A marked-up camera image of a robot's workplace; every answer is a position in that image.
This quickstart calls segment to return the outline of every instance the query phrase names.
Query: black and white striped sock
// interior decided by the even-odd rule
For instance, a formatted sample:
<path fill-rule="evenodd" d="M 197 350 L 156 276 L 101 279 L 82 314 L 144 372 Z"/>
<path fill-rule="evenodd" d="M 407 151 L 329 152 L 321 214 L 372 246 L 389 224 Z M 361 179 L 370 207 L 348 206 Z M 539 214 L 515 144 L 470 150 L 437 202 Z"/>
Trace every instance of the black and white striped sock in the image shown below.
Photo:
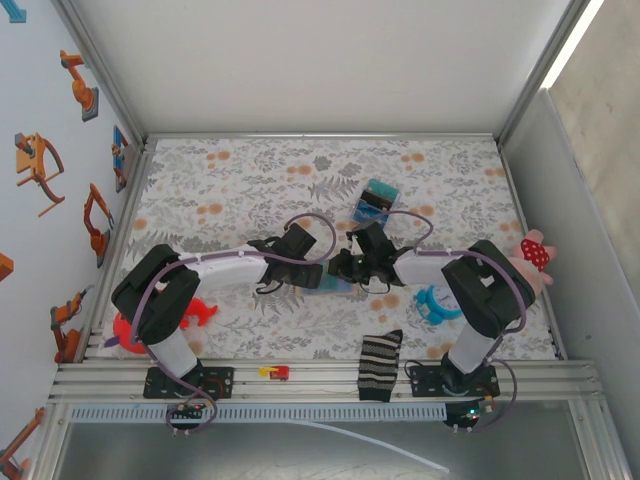
<path fill-rule="evenodd" d="M 381 337 L 363 337 L 358 369 L 360 400 L 391 400 L 391 391 L 398 378 L 401 345 L 402 330 Z"/>

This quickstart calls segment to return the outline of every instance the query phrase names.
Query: white cable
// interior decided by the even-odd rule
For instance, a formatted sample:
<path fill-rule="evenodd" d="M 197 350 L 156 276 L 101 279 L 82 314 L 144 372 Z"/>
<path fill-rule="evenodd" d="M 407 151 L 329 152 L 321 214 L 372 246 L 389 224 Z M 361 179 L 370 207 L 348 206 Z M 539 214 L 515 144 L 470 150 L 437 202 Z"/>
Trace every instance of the white cable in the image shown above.
<path fill-rule="evenodd" d="M 349 430 L 344 430 L 344 429 L 338 428 L 338 427 L 333 427 L 331 425 L 324 425 L 323 423 L 303 422 L 303 421 L 298 421 L 298 420 L 286 420 L 283 423 L 291 423 L 291 424 L 294 424 L 294 425 L 302 425 L 304 427 L 320 428 L 322 430 L 329 430 L 330 432 L 340 433 L 340 434 L 346 435 L 348 437 L 357 438 L 358 440 L 362 440 L 364 442 L 372 443 L 374 445 L 378 445 L 379 447 L 383 447 L 383 448 L 386 448 L 386 449 L 391 450 L 393 452 L 399 453 L 400 455 L 404 455 L 405 457 L 408 457 L 408 458 L 410 458 L 412 460 L 415 460 L 416 462 L 420 462 L 423 465 L 426 465 L 427 467 L 435 468 L 436 470 L 440 470 L 441 472 L 444 472 L 446 474 L 449 473 L 449 469 L 447 467 L 443 467 L 442 465 L 438 465 L 437 463 L 432 462 L 431 460 L 427 460 L 426 458 L 419 457 L 418 455 L 415 455 L 415 454 L 413 454 L 411 452 L 407 452 L 406 450 L 403 450 L 400 447 L 396 447 L 395 445 L 391 445 L 390 443 L 383 442 L 382 440 L 377 440 L 375 438 L 366 437 L 364 435 L 360 435 L 359 433 L 351 432 Z"/>

